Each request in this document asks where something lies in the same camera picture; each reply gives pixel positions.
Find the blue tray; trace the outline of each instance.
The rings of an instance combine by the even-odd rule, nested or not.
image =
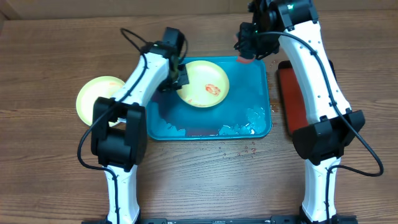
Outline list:
[[[196,108],[177,92],[156,92],[147,105],[147,132],[156,140],[262,138],[271,130],[266,66],[237,57],[194,57],[219,65],[229,78],[227,97],[210,108]]]

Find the black wire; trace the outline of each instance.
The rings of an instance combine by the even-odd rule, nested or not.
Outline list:
[[[361,170],[357,170],[354,169],[352,167],[348,167],[348,166],[344,166],[344,165],[335,165],[335,166],[331,166],[328,169],[328,173],[326,175],[326,195],[325,195],[325,205],[326,205],[326,222],[331,224],[331,220],[329,217],[329,183],[330,183],[330,174],[332,173],[333,169],[336,168],[342,168],[342,169],[346,169],[346,170],[350,170],[352,172],[355,172],[357,174],[361,174],[361,175],[365,175],[368,177],[379,177],[383,174],[384,172],[384,166],[380,160],[380,158],[377,156],[377,154],[373,151],[372,147],[362,138],[362,136],[354,129],[354,127],[352,127],[352,125],[344,118],[344,116],[340,113],[340,110],[337,108],[337,104],[335,101],[335,98],[333,97],[333,93],[330,87],[330,83],[329,83],[329,79],[327,77],[326,74],[326,70],[325,67],[323,66],[323,63],[321,61],[321,58],[318,55],[318,52],[316,50],[314,50],[308,43],[306,43],[306,41],[300,39],[299,37],[292,35],[292,34],[288,34],[285,32],[263,32],[263,33],[258,33],[258,35],[283,35],[285,37],[290,37],[292,39],[295,39],[296,41],[300,42],[300,44],[304,45],[307,49],[309,49],[311,55],[313,55],[323,74],[323,78],[325,79],[325,84],[326,84],[326,88],[328,89],[328,93],[329,93],[329,97],[331,100],[331,104],[333,105],[333,108],[335,109],[337,115],[343,120],[343,122],[345,123],[345,125],[347,126],[348,129],[350,129],[355,136],[358,138],[358,140],[363,144],[363,146],[369,151],[369,153],[373,156],[374,160],[376,160],[378,166],[379,166],[379,172],[378,173],[368,173],[368,172],[363,172]]]
[[[142,41],[144,41],[145,43],[147,43],[142,37],[139,37],[137,34],[125,29],[125,28],[121,28],[120,29],[122,35],[133,45],[135,46],[135,48],[139,50],[139,47],[128,37],[125,35],[125,32],[128,32],[132,35],[135,35],[136,37],[138,37],[139,39],[141,39]],[[87,136],[92,132],[93,128],[98,124],[99,121],[101,121],[101,119],[103,119],[106,115],[108,115],[108,113],[110,113],[111,111],[113,111],[113,109],[115,109],[115,107],[123,102],[129,95],[130,93],[133,91],[133,89],[138,85],[138,83],[140,82],[140,80],[142,79],[142,77],[145,74],[145,71],[147,70],[147,58],[144,54],[141,54],[140,51],[140,55],[142,55],[142,58],[144,59],[144,69],[142,70],[141,74],[139,75],[138,79],[136,80],[136,82],[134,82],[134,84],[132,85],[132,87],[126,92],[126,94],[124,94],[124,96],[118,100],[114,105],[110,106],[103,114],[101,114],[101,116],[99,116],[98,119],[96,119],[93,124],[90,126],[90,128],[88,128],[86,130],[86,132],[84,133],[84,135],[81,137],[80,142],[79,142],[79,146],[77,148],[77,159],[79,160],[80,164],[83,167],[86,167],[88,169],[93,169],[93,170],[103,170],[106,172],[109,172],[112,175],[112,179],[114,181],[114,197],[115,197],[115,206],[116,206],[116,223],[119,224],[120,223],[120,215],[119,215],[119,200],[118,200],[118,181],[117,181],[117,176],[116,174],[109,168],[105,168],[105,167],[96,167],[96,166],[91,166],[88,165],[87,163],[85,163],[83,161],[83,159],[81,158],[81,149],[83,147],[83,143],[86,140]]]
[[[182,58],[180,58],[178,63],[182,63],[184,61],[185,57],[187,56],[187,53],[188,53],[188,40],[187,40],[187,38],[184,38],[184,39],[185,39],[185,53],[182,56]]]

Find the red pad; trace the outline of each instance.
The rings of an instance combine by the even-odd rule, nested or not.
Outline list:
[[[308,126],[305,116],[305,105],[300,86],[293,68],[279,69],[279,91],[285,109],[285,119],[289,135],[299,129]]]

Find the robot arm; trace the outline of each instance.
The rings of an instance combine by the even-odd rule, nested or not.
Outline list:
[[[330,217],[336,214],[334,206],[336,172],[330,176],[328,202],[325,200],[326,177],[331,166],[338,165],[343,149],[354,138],[332,106],[325,77],[316,58],[296,39],[284,35],[264,35],[266,32],[284,32],[304,40],[317,51],[326,70],[338,111],[359,131],[364,125],[361,111],[351,107],[333,76],[323,48],[318,15],[311,0],[253,0],[252,23],[241,24],[235,45],[245,59],[262,59],[277,53],[281,46],[295,72],[305,103],[309,126],[293,133],[293,143],[305,159],[305,197],[300,211],[306,223],[326,220],[326,206]]]
[[[178,90],[188,84],[185,66],[179,64],[178,58],[184,40],[179,30],[166,28],[162,41],[148,43],[142,49],[137,68],[126,84],[111,99],[98,98],[95,102],[93,120],[115,106],[113,113],[93,128],[91,136],[91,151],[98,156],[99,164],[117,176],[115,189],[112,175],[105,172],[109,192],[106,223],[117,224],[118,215],[120,224],[132,224],[139,219],[136,174],[147,144],[145,107],[156,89]],[[109,127],[108,121],[117,119],[126,123],[125,131]]]

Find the black motor joint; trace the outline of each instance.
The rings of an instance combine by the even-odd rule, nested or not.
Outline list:
[[[184,64],[180,64],[179,56],[185,41],[184,34],[178,29],[167,27],[162,41],[148,43],[144,53],[154,53],[169,60],[169,75],[159,85],[159,91],[179,90],[183,85],[189,84],[187,71]]]
[[[234,48],[246,59],[263,59],[279,52],[278,35],[259,35],[263,32],[294,30],[294,25],[318,22],[312,0],[253,0],[248,4],[253,13],[252,22],[243,22],[239,28],[238,43]]]

